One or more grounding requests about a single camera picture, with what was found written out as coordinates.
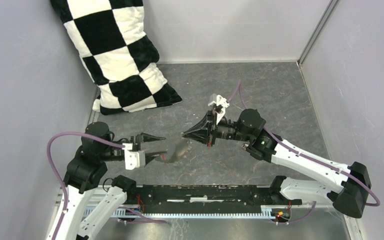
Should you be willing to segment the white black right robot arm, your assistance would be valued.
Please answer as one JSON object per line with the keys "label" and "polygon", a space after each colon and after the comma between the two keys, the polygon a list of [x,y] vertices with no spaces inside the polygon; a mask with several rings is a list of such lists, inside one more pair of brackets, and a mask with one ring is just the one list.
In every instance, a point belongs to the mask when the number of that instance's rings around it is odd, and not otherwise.
{"label": "white black right robot arm", "polygon": [[360,162],[339,163],[302,150],[265,128],[266,120],[256,109],[243,110],[237,121],[209,110],[182,137],[212,147],[216,139],[244,142],[243,148],[258,161],[284,166],[310,177],[296,180],[277,176],[269,189],[275,204],[286,200],[330,203],[340,213],[360,219],[371,191],[367,167]]}

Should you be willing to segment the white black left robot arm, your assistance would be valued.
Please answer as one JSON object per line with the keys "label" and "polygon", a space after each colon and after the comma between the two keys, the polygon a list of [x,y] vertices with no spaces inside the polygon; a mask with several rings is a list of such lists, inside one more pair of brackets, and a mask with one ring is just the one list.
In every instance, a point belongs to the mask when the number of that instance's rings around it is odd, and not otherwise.
{"label": "white black left robot arm", "polygon": [[[79,136],[81,145],[61,176],[51,157],[54,140],[63,136]],[[146,142],[163,141],[164,137],[139,133],[130,138],[114,139],[115,134],[101,121],[92,122],[84,132],[67,131],[54,135],[46,146],[48,162],[62,189],[58,216],[50,229],[49,240],[94,240],[113,213],[123,204],[137,198],[136,182],[123,175],[112,179],[103,200],[84,217],[84,211],[107,172],[107,162],[123,161],[127,170],[145,167],[163,152],[141,149]]]}

